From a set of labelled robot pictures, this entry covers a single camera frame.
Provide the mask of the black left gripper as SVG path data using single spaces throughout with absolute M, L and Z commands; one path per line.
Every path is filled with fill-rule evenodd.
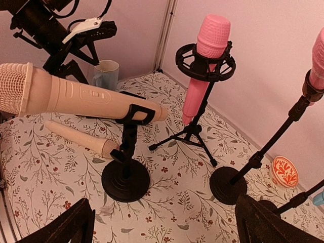
M 89 84 L 82 70 L 75 60 L 63 64 L 69 53 L 91 64 L 98 65 L 99 58 L 94 41 L 101 39 L 97 34 L 77 34 L 67 43 L 59 42 L 60 36 L 38 35 L 37 43 L 46 50 L 50 56 L 43 65 L 43 69 L 49 74 L 66 79 L 72 75 L 80 83 Z

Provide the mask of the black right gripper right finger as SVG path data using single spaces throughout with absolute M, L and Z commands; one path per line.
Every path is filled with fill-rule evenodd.
M 240 195 L 235 206 L 240 242 L 323 242 L 282 220 L 248 195 Z

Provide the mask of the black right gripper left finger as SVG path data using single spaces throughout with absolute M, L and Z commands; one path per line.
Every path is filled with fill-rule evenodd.
M 82 198 L 50 224 L 19 242 L 92 242 L 94 223 L 95 210 L 87 198 Z

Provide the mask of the beige microphone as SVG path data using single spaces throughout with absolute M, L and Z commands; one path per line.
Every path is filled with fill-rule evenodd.
M 112 158 L 110 153 L 114 149 L 119 150 L 119 143 L 113 139 L 94 137 L 50 120 L 45 121 L 45 127 L 64 139 L 88 148 L 103 158 Z
M 57 112 L 123 119 L 132 104 L 153 110 L 154 122 L 167 118 L 167 109 L 149 100 L 62 79 L 32 63 L 1 64 L 1 110 L 20 117 Z

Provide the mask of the black round stand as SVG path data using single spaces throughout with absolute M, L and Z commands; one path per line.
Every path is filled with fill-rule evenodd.
M 109 162 L 101 176 L 106 194 L 119 202 L 131 203 L 141 199 L 148 191 L 150 174 L 146 167 L 132 158 L 137 142 L 139 125 L 146 125 L 154 118 L 155 111 L 131 104 L 126 116 L 116 122 L 123 125 L 123 135 L 119 149 L 113 149 Z

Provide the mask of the black microphone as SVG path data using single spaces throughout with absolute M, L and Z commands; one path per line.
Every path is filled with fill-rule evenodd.
M 82 92 L 75 102 L 73 114 L 122 119 L 132 104 L 143 106 L 146 100 L 131 93 L 119 93 L 108 90 Z

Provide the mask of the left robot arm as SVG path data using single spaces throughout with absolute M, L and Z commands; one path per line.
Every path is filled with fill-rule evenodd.
M 1 11 L 12 14 L 10 29 L 18 28 L 15 38 L 44 49 L 49 57 L 43 69 L 49 74 L 66 78 L 74 76 L 77 81 L 87 84 L 88 81 L 75 60 L 65 64 L 69 54 L 74 54 L 84 61 L 97 65 L 99 59 L 90 38 L 91 32 L 99 30 L 103 25 L 100 17 L 78 21 L 75 28 L 67 30 L 59 19 L 67 18 L 77 10 L 78 1 L 74 1 L 70 12 L 58 15 L 70 1 L 1 1 Z

